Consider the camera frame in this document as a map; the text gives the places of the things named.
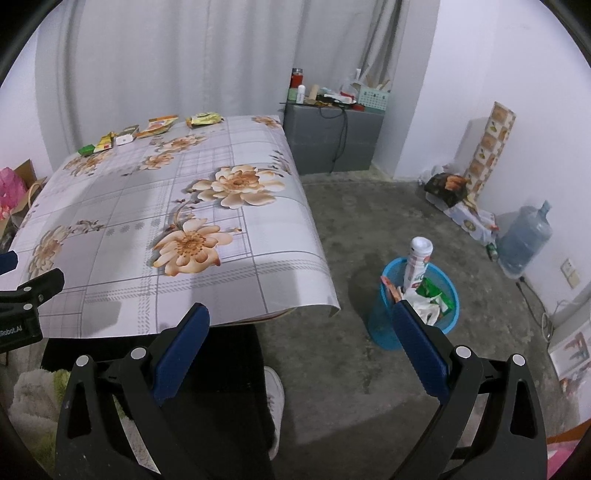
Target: gray floor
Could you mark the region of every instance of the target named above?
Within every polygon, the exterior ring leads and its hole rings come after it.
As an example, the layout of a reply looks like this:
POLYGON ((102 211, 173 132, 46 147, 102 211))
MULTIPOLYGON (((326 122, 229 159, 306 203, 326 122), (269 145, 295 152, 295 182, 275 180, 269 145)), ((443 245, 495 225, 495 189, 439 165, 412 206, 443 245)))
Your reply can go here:
MULTIPOLYGON (((459 292, 461 314, 451 342, 493 359, 522 353, 547 434, 577 422, 515 284, 415 185, 377 178, 304 178, 342 311, 329 318, 320 308, 299 310, 258 327, 265 363, 277 370, 286 394, 274 461, 278 480, 388 478, 429 423, 437 401, 423 392, 405 354, 375 346, 362 321, 384 265, 406 255, 416 235, 433 241, 433 262, 459 292)), ((482 407, 480 402, 473 412, 465 442, 482 407)))

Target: blue trash can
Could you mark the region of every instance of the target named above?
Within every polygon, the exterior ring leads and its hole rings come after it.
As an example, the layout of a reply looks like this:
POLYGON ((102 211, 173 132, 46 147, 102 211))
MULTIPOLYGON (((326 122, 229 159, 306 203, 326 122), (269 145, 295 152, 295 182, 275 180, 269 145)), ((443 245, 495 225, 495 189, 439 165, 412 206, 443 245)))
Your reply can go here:
MULTIPOLYGON (((388 277, 396 286, 403 285, 406 262, 406 258, 392 260, 386 265, 382 275, 388 277)), ((457 296, 456 288, 453 286, 449 277, 432 263, 429 263, 427 266, 426 276, 445 295, 453 299, 453 303, 456 305, 451 312, 447 312, 435 323, 435 326, 441 329, 443 333, 449 333, 456 326, 457 318, 460 316, 460 299, 457 296)), ((369 336, 377 345, 385 350, 398 350, 402 348, 402 345, 392 326, 393 318, 391 316, 391 310, 392 300, 388 300, 386 287, 380 282, 379 293, 376 296, 374 308, 368 317, 366 328, 369 336)))

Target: shoe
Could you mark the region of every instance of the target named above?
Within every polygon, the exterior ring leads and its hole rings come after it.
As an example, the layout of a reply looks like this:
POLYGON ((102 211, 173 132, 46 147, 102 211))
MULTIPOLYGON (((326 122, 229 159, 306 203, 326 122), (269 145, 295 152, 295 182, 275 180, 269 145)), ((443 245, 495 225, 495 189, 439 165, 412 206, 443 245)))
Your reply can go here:
POLYGON ((281 431, 281 418, 285 406, 285 391, 277 372, 271 367, 265 367, 265 387, 267 388, 267 405, 275 425, 273 444, 269 450, 269 458, 273 460, 279 450, 279 433, 281 431))

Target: gray box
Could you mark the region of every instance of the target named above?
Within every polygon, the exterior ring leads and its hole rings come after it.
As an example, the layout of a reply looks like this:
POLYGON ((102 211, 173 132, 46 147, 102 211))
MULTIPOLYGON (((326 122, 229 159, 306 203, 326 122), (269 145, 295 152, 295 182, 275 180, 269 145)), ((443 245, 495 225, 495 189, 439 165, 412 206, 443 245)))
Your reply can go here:
POLYGON ((337 153, 343 154, 333 171, 367 170, 374 156, 379 129, 384 120, 381 111, 365 111, 338 107, 316 107, 288 103, 283 130, 300 175, 330 172, 337 153), (339 138, 347 115, 345 143, 339 138))

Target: water jug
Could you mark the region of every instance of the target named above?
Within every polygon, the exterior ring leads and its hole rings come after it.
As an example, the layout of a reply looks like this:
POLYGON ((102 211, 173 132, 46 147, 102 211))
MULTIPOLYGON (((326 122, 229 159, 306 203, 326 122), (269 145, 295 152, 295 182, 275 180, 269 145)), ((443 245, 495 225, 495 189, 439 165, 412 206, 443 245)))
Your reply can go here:
POLYGON ((548 201, 541 209, 524 206, 507 233, 497 240, 499 265, 509 278, 519 278, 532 259, 552 236, 552 227, 546 214, 550 210, 548 201))

